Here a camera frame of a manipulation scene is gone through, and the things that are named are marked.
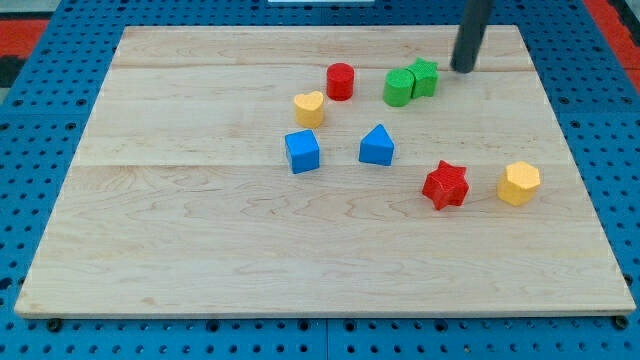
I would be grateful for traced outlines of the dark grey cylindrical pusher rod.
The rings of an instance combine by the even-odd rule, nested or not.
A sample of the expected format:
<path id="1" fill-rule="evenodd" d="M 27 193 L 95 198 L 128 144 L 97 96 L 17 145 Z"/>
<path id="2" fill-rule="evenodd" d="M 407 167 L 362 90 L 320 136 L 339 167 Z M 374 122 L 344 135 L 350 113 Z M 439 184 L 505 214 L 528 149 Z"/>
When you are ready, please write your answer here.
<path id="1" fill-rule="evenodd" d="M 466 2 L 450 61 L 455 72 L 466 74 L 474 69 L 493 3 L 493 0 Z"/>

